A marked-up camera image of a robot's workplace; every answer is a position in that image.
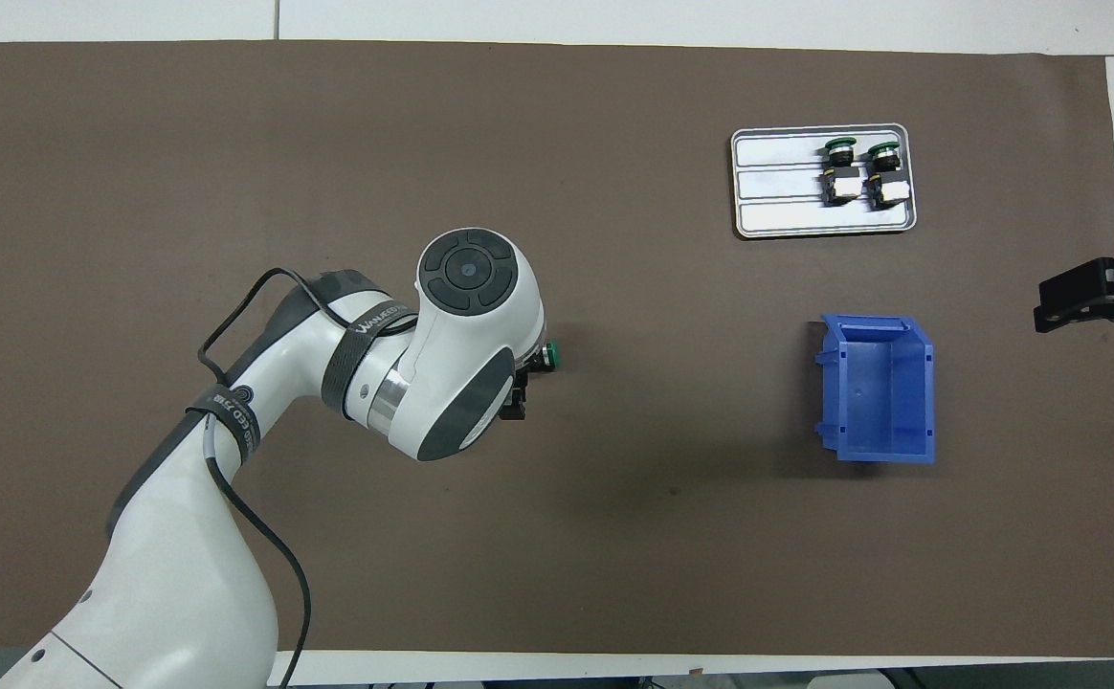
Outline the brown paper table mat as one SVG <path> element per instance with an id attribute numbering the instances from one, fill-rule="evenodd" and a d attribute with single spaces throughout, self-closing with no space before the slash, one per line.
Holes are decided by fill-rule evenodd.
<path id="1" fill-rule="evenodd" d="M 902 233 L 745 239 L 741 129 L 897 122 Z M 268 266 L 397 300 L 439 233 L 532 265 L 561 370 L 420 463 L 303 398 L 234 487 L 307 646 L 1114 656 L 1114 255 L 1100 57 L 565 45 L 0 43 L 0 646 L 84 593 L 113 501 Z M 821 445 L 823 316 L 936 349 L 932 465 Z"/>

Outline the blue plastic storage bin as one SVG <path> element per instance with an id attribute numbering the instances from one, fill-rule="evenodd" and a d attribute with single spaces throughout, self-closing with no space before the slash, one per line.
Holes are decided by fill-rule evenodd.
<path id="1" fill-rule="evenodd" d="M 908 317 L 829 313 L 821 321 L 821 445 L 844 462 L 932 465 L 936 349 L 924 328 Z"/>

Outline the silver metal tray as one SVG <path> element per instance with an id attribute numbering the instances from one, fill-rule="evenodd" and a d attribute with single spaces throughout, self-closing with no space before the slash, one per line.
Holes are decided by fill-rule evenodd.
<path id="1" fill-rule="evenodd" d="M 856 137 L 856 167 L 863 178 L 860 196 L 828 206 L 821 196 L 824 144 Z M 911 184 L 910 200 L 877 211 L 869 201 L 868 149 L 898 140 Z M 902 123 L 833 123 L 741 129 L 729 139 L 735 229 L 740 237 L 824 237 L 902 233 L 917 221 L 910 132 Z"/>

